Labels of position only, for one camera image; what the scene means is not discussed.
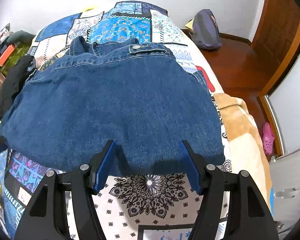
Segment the blue denim jacket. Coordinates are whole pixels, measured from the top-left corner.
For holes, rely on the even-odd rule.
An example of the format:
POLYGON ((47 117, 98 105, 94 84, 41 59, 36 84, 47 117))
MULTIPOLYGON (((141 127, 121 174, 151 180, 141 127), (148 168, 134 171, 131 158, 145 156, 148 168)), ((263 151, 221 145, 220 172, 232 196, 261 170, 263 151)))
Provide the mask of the blue denim jacket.
POLYGON ((201 71, 188 73, 161 43, 89 44, 75 38, 25 82, 0 124, 9 148, 71 171, 117 145, 112 176, 181 173, 187 140, 208 163, 224 162, 221 121, 201 71))

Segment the blue patchwork bedspread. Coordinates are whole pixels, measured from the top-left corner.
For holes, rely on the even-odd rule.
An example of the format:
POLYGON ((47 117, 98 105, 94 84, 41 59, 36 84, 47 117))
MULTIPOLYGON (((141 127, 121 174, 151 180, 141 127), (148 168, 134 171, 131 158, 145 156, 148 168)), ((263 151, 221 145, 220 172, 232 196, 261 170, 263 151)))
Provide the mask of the blue patchwork bedspread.
POLYGON ((10 236, 47 172, 78 168, 112 140, 109 177, 93 197, 107 239, 145 237, 146 225, 164 229, 162 238, 187 238, 202 198, 179 144, 218 167, 229 155, 207 62, 167 11, 126 1, 70 15, 45 26, 29 53, 33 72, 0 124, 10 236))

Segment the tan fleece blanket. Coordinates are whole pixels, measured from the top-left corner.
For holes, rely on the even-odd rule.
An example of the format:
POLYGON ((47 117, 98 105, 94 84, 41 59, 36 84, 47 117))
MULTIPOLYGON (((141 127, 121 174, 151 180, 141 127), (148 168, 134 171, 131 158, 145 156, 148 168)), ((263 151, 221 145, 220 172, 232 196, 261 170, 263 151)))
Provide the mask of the tan fleece blanket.
POLYGON ((249 114, 245 102, 240 98, 225 93, 215 93, 212 101, 222 122, 225 161, 220 168, 232 173, 248 171, 266 204, 271 207, 270 169, 253 116, 249 114))

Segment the pink croc shoe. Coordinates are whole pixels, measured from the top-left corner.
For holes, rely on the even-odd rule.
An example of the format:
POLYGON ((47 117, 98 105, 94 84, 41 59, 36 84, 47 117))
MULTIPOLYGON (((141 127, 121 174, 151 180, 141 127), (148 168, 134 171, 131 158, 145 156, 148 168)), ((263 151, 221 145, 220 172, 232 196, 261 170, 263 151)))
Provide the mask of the pink croc shoe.
POLYGON ((263 126, 263 134, 262 134, 262 144, 263 150, 266 155, 271 155, 273 153, 275 135, 271 129, 271 126, 268 122, 266 122, 263 126))

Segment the white hard suitcase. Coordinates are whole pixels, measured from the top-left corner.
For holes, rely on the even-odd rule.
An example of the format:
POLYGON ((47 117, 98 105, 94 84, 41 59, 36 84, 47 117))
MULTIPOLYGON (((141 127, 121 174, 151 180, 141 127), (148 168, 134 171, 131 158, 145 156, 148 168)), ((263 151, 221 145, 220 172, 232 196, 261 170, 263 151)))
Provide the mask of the white hard suitcase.
POLYGON ((285 231, 300 218, 300 150, 270 162, 273 218, 285 231))

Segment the white sliding wardrobe door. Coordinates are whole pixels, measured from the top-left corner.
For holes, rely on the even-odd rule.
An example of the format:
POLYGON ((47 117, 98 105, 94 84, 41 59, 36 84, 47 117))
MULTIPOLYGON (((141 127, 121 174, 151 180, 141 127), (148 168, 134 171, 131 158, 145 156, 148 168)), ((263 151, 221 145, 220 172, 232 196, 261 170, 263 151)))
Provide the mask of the white sliding wardrobe door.
POLYGON ((300 150, 300 53, 277 88, 267 96, 279 129, 282 154, 300 150))

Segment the purple grey backpack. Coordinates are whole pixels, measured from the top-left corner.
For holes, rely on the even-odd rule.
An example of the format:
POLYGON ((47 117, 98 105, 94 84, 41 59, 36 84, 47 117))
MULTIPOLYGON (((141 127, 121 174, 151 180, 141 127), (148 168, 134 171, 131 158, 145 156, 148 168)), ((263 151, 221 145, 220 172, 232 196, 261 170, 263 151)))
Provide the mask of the purple grey backpack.
POLYGON ((217 50, 222 46, 218 25, 210 9, 203 9, 186 25, 194 44, 202 50, 217 50))

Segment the black garment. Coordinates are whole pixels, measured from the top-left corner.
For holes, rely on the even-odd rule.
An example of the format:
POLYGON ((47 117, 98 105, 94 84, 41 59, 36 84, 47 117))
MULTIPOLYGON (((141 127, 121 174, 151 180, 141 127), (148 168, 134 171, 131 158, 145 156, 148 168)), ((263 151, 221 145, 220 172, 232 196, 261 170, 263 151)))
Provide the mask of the black garment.
POLYGON ((22 56, 6 75, 0 88, 0 120, 11 108, 16 96, 22 90, 25 81, 35 69, 34 57, 22 56))

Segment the green patterned storage box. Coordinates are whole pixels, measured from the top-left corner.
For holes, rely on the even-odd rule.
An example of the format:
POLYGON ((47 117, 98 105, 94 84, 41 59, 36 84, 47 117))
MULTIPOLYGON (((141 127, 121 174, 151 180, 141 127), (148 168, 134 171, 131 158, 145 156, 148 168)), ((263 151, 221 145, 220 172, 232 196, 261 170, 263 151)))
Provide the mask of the green patterned storage box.
POLYGON ((13 46, 14 51, 10 54, 1 68, 1 73, 4 76, 8 74, 22 56, 27 54, 31 44, 26 42, 17 42, 13 46))

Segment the orange box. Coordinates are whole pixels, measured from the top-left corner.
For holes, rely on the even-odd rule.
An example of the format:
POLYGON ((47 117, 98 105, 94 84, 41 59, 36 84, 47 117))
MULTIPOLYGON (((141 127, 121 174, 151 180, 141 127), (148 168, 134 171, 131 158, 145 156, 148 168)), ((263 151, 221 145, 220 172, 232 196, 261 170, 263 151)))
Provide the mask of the orange box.
POLYGON ((4 63, 7 61, 7 59, 10 57, 10 55, 15 50, 15 46, 13 44, 10 44, 5 51, 2 53, 0 57, 0 67, 4 65, 4 63))

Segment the brown wooden door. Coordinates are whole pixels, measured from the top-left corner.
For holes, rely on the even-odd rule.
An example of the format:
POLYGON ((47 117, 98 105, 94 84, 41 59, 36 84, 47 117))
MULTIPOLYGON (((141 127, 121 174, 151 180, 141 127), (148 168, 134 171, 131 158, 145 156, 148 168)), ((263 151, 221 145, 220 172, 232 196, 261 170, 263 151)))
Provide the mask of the brown wooden door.
POLYGON ((251 47, 270 77, 259 93, 264 97, 283 81, 300 53, 300 8, 294 0, 264 0, 251 47))

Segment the dark green cushion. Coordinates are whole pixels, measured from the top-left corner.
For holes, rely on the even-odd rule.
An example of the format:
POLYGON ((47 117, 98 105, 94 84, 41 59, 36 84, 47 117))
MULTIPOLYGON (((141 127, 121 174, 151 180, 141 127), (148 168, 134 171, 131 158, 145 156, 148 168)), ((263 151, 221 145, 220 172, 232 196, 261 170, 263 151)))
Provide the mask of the dark green cushion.
POLYGON ((20 30, 16 31, 15 33, 11 34, 6 42, 7 44, 13 44, 17 42, 25 42, 25 43, 31 43, 35 35, 28 33, 26 31, 20 30))

